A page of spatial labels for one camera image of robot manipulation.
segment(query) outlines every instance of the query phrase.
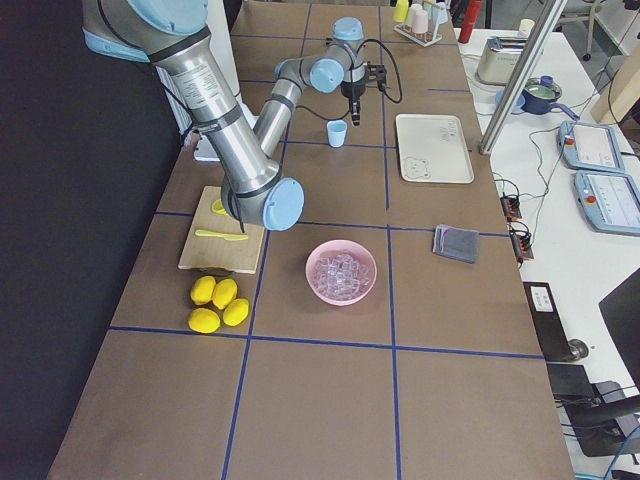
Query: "tray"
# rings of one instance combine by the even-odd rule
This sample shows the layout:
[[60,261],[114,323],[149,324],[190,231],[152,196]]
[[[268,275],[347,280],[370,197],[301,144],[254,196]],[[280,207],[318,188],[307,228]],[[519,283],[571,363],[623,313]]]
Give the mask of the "tray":
[[400,175],[408,182],[471,183],[473,169],[460,119],[452,115],[396,116]]

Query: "yellow plastic knife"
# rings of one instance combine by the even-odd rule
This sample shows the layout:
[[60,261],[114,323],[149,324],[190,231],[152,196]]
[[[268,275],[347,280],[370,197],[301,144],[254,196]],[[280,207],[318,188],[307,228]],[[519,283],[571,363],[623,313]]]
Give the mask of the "yellow plastic knife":
[[227,240],[229,242],[237,242],[240,240],[247,240],[249,235],[244,233],[223,233],[223,232],[214,232],[212,230],[203,230],[201,228],[195,231],[196,237],[217,237]]

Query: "toaster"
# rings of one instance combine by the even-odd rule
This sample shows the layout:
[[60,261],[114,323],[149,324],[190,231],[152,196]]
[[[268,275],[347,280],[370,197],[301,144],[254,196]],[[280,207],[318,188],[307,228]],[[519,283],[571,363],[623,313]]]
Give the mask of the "toaster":
[[478,80],[506,85],[526,43],[526,38],[489,37],[478,63]]

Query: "light blue joint cap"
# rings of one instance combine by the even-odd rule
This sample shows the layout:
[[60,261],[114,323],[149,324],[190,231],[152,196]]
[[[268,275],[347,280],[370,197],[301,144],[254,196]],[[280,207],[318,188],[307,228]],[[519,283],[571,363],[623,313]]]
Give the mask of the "light blue joint cap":
[[92,52],[109,57],[121,58],[133,62],[149,63],[149,57],[140,49],[121,45],[106,38],[99,37],[84,28],[84,41]]
[[152,27],[170,35],[193,35],[207,24],[209,0],[127,0]]
[[288,230],[302,215],[304,192],[293,178],[282,178],[264,202],[262,223],[267,230]]
[[362,40],[364,32],[362,23],[354,17],[343,17],[333,24],[333,38],[345,42]]
[[276,68],[274,69],[274,73],[276,74],[276,78],[278,78],[280,76],[280,71],[282,70],[282,66],[284,65],[285,62],[286,62],[286,60],[283,60],[278,65],[276,65]]
[[333,58],[321,58],[311,67],[309,78],[313,88],[322,93],[331,93],[342,83],[344,69]]

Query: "saucepan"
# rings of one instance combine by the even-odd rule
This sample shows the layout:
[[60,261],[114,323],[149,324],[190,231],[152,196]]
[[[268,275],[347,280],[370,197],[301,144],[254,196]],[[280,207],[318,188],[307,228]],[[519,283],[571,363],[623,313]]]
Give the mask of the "saucepan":
[[559,108],[569,115],[572,120],[577,121],[580,119],[569,107],[556,102],[556,100],[562,96],[562,89],[553,81],[553,77],[549,75],[527,80],[522,94],[525,99],[522,109],[525,112],[544,115],[545,113],[549,113],[552,108]]

